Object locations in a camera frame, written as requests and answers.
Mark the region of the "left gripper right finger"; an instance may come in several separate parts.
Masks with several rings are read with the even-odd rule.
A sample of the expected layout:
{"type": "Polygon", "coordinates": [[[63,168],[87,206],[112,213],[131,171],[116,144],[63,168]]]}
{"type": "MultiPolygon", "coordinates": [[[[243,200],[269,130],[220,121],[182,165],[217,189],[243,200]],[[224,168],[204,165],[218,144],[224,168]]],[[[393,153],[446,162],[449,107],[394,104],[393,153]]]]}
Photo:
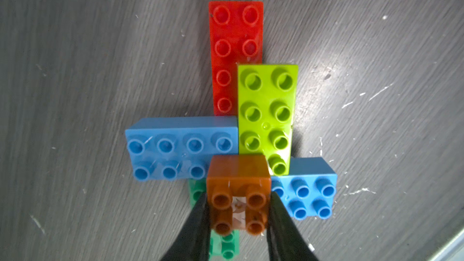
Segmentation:
{"type": "Polygon", "coordinates": [[[276,192],[271,192],[267,228],[271,261],[318,261],[309,249],[276,192]]]}

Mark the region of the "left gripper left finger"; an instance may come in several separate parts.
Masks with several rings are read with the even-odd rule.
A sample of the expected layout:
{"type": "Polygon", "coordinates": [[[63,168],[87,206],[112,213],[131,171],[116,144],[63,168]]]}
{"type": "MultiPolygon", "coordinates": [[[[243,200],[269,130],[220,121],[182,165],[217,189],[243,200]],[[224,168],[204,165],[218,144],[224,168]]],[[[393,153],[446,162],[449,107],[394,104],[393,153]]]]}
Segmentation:
{"type": "Polygon", "coordinates": [[[210,234],[210,209],[204,192],[161,261],[208,261],[210,234]]]}

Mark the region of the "blue lego brick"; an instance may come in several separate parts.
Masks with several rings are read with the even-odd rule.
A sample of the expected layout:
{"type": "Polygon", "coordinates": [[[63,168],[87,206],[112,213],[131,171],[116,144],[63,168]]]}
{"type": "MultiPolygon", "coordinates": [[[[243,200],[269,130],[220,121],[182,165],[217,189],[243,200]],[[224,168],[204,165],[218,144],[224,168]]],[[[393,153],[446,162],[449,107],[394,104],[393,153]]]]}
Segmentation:
{"type": "Polygon", "coordinates": [[[125,136],[138,181],[201,180],[214,155],[238,154],[235,116],[143,118],[125,136]]]}
{"type": "Polygon", "coordinates": [[[337,174],[323,158],[291,158],[290,173],[271,179],[272,191],[291,217],[301,221],[311,216],[332,216],[337,174]]]}

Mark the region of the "orange small lego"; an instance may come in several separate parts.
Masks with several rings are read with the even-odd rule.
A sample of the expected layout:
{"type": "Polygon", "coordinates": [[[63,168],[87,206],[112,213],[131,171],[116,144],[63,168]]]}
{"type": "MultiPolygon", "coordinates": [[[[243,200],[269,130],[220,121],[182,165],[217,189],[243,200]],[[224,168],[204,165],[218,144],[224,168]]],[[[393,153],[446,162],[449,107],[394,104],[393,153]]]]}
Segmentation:
{"type": "Polygon", "coordinates": [[[211,229],[221,236],[267,228],[271,176],[264,155],[215,155],[206,180],[211,229]]]}

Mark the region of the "lime lego brick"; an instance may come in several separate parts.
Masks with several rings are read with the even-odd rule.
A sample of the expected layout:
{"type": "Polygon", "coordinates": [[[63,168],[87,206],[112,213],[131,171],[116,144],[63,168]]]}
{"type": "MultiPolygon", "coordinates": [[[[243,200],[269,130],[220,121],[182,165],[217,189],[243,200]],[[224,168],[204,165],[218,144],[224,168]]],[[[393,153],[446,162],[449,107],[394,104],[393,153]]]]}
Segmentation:
{"type": "Polygon", "coordinates": [[[239,153],[261,154],[274,176],[290,170],[298,65],[238,66],[239,153]]]}

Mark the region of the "red lego brick top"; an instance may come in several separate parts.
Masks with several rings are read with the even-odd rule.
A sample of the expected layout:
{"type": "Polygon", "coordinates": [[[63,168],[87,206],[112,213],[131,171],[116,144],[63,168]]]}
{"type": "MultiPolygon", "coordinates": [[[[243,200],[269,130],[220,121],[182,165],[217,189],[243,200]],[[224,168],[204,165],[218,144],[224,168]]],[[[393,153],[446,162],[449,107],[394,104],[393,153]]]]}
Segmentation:
{"type": "Polygon", "coordinates": [[[238,114],[238,65],[262,63],[263,20],[260,1],[209,2],[215,116],[238,114]]]}

